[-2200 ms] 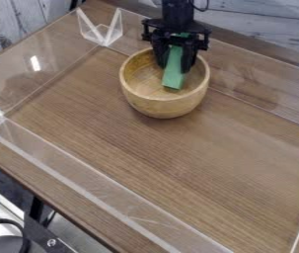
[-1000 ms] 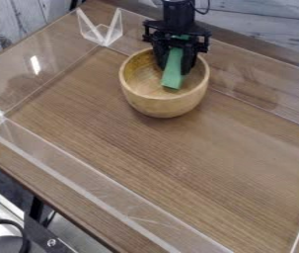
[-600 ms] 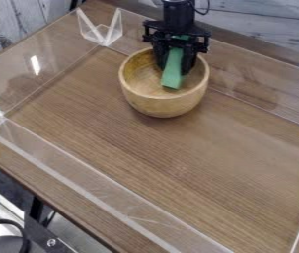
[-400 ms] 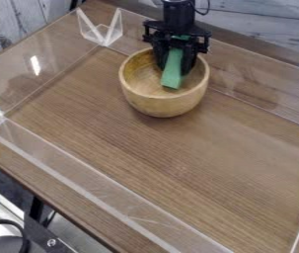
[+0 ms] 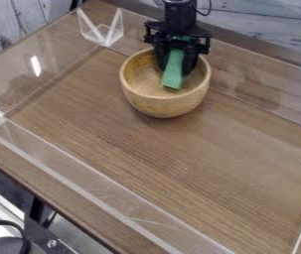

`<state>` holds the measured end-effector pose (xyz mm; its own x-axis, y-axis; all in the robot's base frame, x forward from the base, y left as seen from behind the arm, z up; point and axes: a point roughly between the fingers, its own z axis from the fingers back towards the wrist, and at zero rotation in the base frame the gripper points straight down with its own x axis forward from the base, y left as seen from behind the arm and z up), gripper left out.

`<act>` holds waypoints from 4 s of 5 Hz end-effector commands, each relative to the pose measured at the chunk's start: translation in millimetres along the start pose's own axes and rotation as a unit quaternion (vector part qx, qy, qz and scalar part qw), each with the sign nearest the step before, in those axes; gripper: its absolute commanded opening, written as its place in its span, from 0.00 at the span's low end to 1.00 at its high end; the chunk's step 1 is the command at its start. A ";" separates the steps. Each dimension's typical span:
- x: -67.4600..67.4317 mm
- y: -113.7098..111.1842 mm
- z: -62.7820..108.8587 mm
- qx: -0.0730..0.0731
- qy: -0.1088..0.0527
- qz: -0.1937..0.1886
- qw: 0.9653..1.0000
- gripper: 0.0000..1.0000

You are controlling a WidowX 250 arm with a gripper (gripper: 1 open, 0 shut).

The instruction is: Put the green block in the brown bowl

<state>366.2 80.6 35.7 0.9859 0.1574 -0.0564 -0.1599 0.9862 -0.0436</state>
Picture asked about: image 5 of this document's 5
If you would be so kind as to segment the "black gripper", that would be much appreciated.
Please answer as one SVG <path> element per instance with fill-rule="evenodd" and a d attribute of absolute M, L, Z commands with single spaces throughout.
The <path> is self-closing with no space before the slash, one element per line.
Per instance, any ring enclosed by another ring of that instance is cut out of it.
<path fill-rule="evenodd" d="M 199 55 L 211 52 L 213 34 L 197 25 L 176 30 L 164 21 L 146 21 L 145 29 L 144 41 L 154 48 L 161 70 L 166 69 L 170 50 L 184 49 L 182 74 L 188 76 L 196 68 Z"/>

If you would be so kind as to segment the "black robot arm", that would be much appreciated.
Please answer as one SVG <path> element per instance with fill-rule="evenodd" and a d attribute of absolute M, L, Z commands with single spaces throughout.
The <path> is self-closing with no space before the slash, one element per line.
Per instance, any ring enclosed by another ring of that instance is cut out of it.
<path fill-rule="evenodd" d="M 146 21 L 144 42 L 154 48 L 156 60 L 161 69 L 169 63 L 172 50 L 184 53 L 182 76 L 188 76 L 197 66 L 200 54 L 208 55 L 212 49 L 213 34 L 197 25 L 197 16 L 208 16 L 197 9 L 197 0 L 162 0 L 165 19 Z"/>

